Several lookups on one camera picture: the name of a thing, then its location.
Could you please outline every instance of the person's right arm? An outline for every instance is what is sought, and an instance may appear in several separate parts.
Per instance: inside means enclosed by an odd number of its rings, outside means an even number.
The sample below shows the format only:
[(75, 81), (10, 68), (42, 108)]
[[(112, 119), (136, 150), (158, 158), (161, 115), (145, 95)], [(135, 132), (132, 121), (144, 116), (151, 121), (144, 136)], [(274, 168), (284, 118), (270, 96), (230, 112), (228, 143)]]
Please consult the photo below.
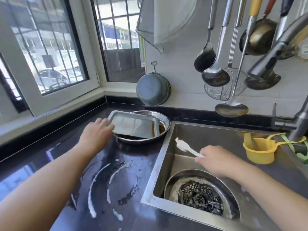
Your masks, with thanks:
[(306, 198), (221, 146), (207, 146), (200, 153), (205, 157), (196, 157), (196, 162), (213, 175), (229, 177), (243, 186), (281, 230), (308, 229)]

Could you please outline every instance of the hand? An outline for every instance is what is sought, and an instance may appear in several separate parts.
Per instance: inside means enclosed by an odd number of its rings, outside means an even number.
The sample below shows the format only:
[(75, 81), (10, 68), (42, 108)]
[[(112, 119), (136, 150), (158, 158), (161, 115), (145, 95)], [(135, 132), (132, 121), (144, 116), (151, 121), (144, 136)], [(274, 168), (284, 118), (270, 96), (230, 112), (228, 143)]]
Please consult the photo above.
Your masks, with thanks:
[(241, 172), (242, 165), (248, 164), (221, 146), (207, 146), (201, 149), (204, 158), (196, 157), (195, 162), (217, 177), (230, 177)]
[(102, 151), (115, 127), (113, 124), (107, 127), (107, 124), (107, 118), (104, 120), (98, 118), (94, 123), (90, 122), (86, 128), (84, 128), (77, 145), (93, 154)]

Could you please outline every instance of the yellow plastic strainer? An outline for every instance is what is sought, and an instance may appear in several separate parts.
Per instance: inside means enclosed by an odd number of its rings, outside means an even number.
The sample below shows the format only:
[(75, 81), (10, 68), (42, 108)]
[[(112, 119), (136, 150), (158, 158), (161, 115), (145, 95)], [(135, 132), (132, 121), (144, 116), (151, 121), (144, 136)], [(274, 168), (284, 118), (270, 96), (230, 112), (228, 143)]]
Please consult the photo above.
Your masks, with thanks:
[[(279, 142), (276, 143), (275, 140), (271, 138), (277, 135), (284, 135), (285, 133), (278, 133), (268, 136), (266, 139), (262, 138), (253, 138), (256, 141), (256, 144), (259, 148), (259, 151), (252, 150), (251, 141), (247, 140), (249, 138), (244, 138), (243, 147), (246, 150), (246, 154), (248, 159), (257, 164), (270, 164), (275, 160), (274, 153), (277, 150), (277, 147), (281, 144), (290, 144), (290, 142)], [(292, 142), (291, 143), (301, 143), (305, 141), (307, 138), (303, 136), (301, 141)]]

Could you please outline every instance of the pull-down faucet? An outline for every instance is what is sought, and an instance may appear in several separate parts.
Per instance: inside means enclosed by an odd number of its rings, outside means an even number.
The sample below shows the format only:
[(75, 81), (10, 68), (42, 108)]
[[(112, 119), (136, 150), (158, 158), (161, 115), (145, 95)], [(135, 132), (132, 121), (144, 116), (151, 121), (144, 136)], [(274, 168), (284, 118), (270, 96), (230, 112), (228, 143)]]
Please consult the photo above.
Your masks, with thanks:
[[(277, 62), (277, 57), (282, 54), (283, 49), (291, 43), (296, 35), (308, 25), (308, 13), (295, 20), (276, 41), (275, 45), (257, 61), (248, 71), (248, 75), (259, 80), (266, 79), (273, 71)], [(289, 131), (287, 137), (291, 141), (299, 141), (305, 135), (308, 129), (308, 96), (301, 108), (295, 114), (293, 120), (284, 120), (276, 118), (276, 104), (273, 108), (272, 128)]]

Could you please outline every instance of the black countertop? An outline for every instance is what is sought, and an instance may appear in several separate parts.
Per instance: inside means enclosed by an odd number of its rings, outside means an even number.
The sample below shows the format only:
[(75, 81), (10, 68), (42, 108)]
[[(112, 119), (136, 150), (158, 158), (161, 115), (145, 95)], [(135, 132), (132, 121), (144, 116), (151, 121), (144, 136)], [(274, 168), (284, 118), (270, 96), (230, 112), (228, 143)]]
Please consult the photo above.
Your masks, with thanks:
[[(0, 163), (0, 200), (41, 167), (71, 149), (89, 122), (107, 117), (112, 110), (141, 109), (144, 107), (139, 105), (103, 106), (90, 114), (86, 121), (76, 122), (74, 128), (58, 130), (3, 161)], [(163, 139), (146, 146), (133, 146), (113, 137), (87, 166), (73, 199), (69, 200), (51, 230), (216, 230), (140, 203), (162, 143)], [(129, 167), (120, 169), (109, 184), (111, 175), (125, 162)], [(93, 218), (88, 206), (90, 185), (98, 171), (109, 163), (92, 186), (91, 201), (97, 214)], [(107, 202), (107, 189), (110, 191), (110, 204)], [(123, 216), (122, 221), (113, 210)]]

